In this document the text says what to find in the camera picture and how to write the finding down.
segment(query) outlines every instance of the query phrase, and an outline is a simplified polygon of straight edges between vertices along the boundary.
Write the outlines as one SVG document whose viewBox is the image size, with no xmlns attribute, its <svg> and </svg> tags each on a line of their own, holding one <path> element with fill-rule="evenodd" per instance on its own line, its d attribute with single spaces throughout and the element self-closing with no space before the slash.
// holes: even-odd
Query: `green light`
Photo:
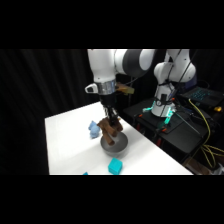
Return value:
<svg viewBox="0 0 224 224">
<path fill-rule="evenodd" d="M 154 107 L 154 105 L 155 105 L 155 102 L 156 102 L 156 101 L 153 102 L 152 107 L 143 109 L 143 113 L 152 110 L 153 107 Z"/>
<path fill-rule="evenodd" d="M 169 124 L 171 117 L 167 117 L 165 120 L 165 124 Z"/>
<path fill-rule="evenodd" d="M 165 124 L 169 124 L 172 115 L 173 115 L 173 111 L 171 110 L 171 107 L 169 107 L 169 110 L 168 110 L 167 115 L 166 115 L 167 118 L 165 120 Z"/>
</svg>

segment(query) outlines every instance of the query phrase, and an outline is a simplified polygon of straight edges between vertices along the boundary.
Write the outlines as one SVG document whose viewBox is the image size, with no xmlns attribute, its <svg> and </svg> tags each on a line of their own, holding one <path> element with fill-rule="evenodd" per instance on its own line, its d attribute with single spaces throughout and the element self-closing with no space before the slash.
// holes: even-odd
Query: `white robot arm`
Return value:
<svg viewBox="0 0 224 224">
<path fill-rule="evenodd" d="M 94 84 L 86 87 L 87 93 L 97 93 L 111 125 L 117 119 L 116 74 L 142 77 L 154 58 L 155 49 L 88 49 Z"/>
<path fill-rule="evenodd" d="M 113 120 L 117 119 L 117 112 L 114 109 L 116 74 L 135 78 L 144 76 L 152 65 L 155 52 L 156 49 L 88 49 L 95 83 L 86 87 L 85 90 L 87 93 L 99 94 L 111 125 Z M 168 81 L 187 82 L 194 77 L 196 72 L 193 64 L 190 64 L 189 49 L 168 49 L 167 53 L 173 59 L 173 63 L 160 63 L 154 71 L 158 87 L 152 113 L 160 117 L 167 117 L 170 108 L 175 107 L 170 102 L 174 87 Z"/>
</svg>

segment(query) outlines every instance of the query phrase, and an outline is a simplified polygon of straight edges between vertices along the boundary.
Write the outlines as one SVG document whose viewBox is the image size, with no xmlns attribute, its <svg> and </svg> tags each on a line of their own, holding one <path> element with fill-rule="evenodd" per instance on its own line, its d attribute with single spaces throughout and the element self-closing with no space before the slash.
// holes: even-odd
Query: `wire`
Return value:
<svg viewBox="0 0 224 224">
<path fill-rule="evenodd" d="M 203 144 L 199 149 L 201 149 L 202 152 L 204 153 L 205 158 L 206 158 L 208 164 L 210 165 L 210 167 L 211 167 L 211 168 L 214 168 L 214 167 L 216 166 L 216 161 L 215 161 L 215 157 L 214 157 L 214 155 L 216 155 L 216 156 L 223 156 L 223 157 L 224 157 L 224 155 L 214 153 L 214 152 L 211 151 L 211 149 L 214 149 L 214 150 L 217 150 L 217 151 L 220 151 L 220 152 L 223 152 L 223 153 L 224 153 L 224 151 L 221 150 L 221 149 L 219 149 L 219 148 L 216 148 L 216 147 L 213 147 L 213 146 L 210 146 L 210 145 L 206 145 L 206 143 L 208 142 L 208 140 L 210 139 L 210 136 L 211 136 L 211 130 L 210 130 L 210 127 L 209 127 L 209 125 L 208 125 L 208 122 L 207 122 L 206 118 L 204 117 L 204 115 L 202 114 L 202 112 L 198 109 L 198 107 L 196 107 L 196 106 L 191 102 L 190 99 L 189 99 L 189 102 L 190 102 L 190 104 L 197 110 L 197 112 L 202 116 L 202 118 L 204 119 L 204 121 L 205 121 L 205 123 L 206 123 L 206 125 L 207 125 L 207 127 L 208 127 L 208 137 L 207 137 L 206 141 L 204 142 L 204 144 Z M 208 152 L 209 154 L 211 154 L 212 159 L 213 159 L 213 162 L 214 162 L 214 166 L 212 166 L 210 160 L 208 159 L 208 156 L 206 155 L 206 152 Z"/>
<path fill-rule="evenodd" d="M 189 127 L 191 127 L 197 134 L 200 135 L 201 138 L 203 138 L 203 136 L 199 133 L 199 131 L 197 131 L 193 126 L 191 126 L 186 120 L 184 120 L 183 117 L 181 117 L 177 112 L 175 112 L 174 114 L 176 114 L 182 121 L 184 121 Z"/>
<path fill-rule="evenodd" d="M 129 85 L 129 84 L 131 84 L 131 83 L 135 82 L 137 79 L 138 79 L 138 78 L 136 78 L 136 79 L 132 80 L 131 82 L 125 83 L 124 85 Z"/>
</svg>

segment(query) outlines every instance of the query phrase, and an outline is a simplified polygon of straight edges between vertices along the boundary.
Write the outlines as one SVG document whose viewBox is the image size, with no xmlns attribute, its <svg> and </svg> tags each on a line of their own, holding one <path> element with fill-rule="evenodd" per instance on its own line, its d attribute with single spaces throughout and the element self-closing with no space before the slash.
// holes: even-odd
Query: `brown object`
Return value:
<svg viewBox="0 0 224 224">
<path fill-rule="evenodd" d="M 112 137 L 117 137 L 117 133 L 123 131 L 123 127 L 120 124 L 119 120 L 115 121 L 115 125 L 113 127 L 109 124 L 109 119 L 104 118 L 97 124 L 103 132 L 103 137 L 107 141 L 108 145 L 114 145 L 114 141 L 111 139 L 110 135 Z"/>
<path fill-rule="evenodd" d="M 135 89 L 130 87 L 130 86 L 126 86 L 124 84 L 121 83 L 117 83 L 116 84 L 117 87 L 117 91 L 119 92 L 123 92 L 124 94 L 134 94 L 135 93 Z"/>
</svg>

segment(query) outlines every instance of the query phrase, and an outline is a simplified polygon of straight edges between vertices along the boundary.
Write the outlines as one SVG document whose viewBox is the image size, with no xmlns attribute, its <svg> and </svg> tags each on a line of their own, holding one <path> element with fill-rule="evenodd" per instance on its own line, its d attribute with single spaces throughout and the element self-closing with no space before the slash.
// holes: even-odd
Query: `gray bowl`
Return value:
<svg viewBox="0 0 224 224">
<path fill-rule="evenodd" d="M 110 136 L 110 137 L 115 142 L 115 144 L 112 146 L 108 145 L 108 143 L 106 142 L 106 140 L 103 137 L 101 138 L 101 141 L 100 141 L 101 146 L 104 149 L 105 153 L 112 157 L 123 154 L 128 145 L 127 136 L 124 133 L 119 132 L 116 138 L 114 138 L 112 136 Z"/>
</svg>

